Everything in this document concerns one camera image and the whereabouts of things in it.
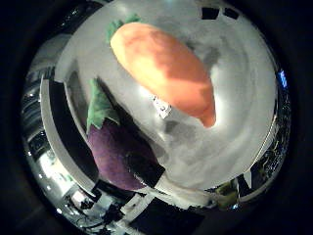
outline white tag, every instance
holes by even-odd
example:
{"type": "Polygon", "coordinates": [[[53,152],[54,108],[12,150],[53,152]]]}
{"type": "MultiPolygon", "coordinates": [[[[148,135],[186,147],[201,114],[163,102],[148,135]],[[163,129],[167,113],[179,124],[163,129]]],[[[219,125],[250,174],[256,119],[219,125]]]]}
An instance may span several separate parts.
{"type": "Polygon", "coordinates": [[[159,116],[163,119],[165,119],[172,110],[169,104],[160,100],[157,96],[154,97],[154,106],[159,116]]]}

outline stuffed toy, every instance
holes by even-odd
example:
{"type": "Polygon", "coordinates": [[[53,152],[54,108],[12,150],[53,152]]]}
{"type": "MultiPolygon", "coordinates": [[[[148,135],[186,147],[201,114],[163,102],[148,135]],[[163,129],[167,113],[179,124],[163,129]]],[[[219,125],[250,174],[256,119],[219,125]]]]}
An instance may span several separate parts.
{"type": "Polygon", "coordinates": [[[88,109],[87,137],[100,174],[111,184],[124,190],[146,187],[130,172],[125,158],[129,153],[137,153],[156,162],[152,149],[120,123],[116,110],[97,79],[90,81],[92,98],[88,109]]]}
{"type": "Polygon", "coordinates": [[[135,14],[110,24],[107,42],[119,63],[160,100],[215,124],[213,87],[205,66],[192,51],[167,32],[141,23],[135,14]]]}

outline purple eggplant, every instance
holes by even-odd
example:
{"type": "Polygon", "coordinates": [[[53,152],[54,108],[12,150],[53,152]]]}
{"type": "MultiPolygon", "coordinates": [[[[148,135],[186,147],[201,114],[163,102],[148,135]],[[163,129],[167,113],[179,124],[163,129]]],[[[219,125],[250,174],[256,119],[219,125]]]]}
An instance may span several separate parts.
{"type": "Polygon", "coordinates": [[[111,184],[124,190],[146,186],[134,176],[125,158],[137,153],[157,163],[150,146],[127,130],[97,79],[91,80],[92,99],[88,109],[88,142],[99,172],[111,184]]]}

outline green carrot top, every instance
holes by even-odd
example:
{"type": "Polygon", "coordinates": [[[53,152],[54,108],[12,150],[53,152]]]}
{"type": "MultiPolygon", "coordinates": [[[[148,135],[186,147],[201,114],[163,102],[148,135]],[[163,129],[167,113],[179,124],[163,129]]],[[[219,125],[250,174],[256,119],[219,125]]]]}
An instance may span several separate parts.
{"type": "Polygon", "coordinates": [[[125,22],[118,20],[116,22],[110,23],[107,29],[107,39],[106,39],[107,43],[109,44],[111,42],[111,38],[120,27],[122,27],[125,24],[135,23],[135,22],[140,22],[140,21],[141,21],[141,18],[137,14],[133,14],[129,18],[127,18],[125,22]]]}
{"type": "Polygon", "coordinates": [[[101,129],[106,118],[120,125],[118,114],[113,108],[108,96],[99,85],[97,78],[91,79],[90,85],[92,97],[88,108],[87,134],[89,133],[91,124],[101,129]]]}

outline orange carrot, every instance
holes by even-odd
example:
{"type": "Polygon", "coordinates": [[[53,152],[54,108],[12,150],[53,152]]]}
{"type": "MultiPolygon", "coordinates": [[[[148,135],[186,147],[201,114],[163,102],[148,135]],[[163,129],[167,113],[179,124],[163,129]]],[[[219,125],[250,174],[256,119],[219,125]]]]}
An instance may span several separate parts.
{"type": "Polygon", "coordinates": [[[213,87],[201,60],[175,37],[146,23],[127,23],[112,36],[122,66],[144,87],[178,110],[215,124],[213,87]]]}

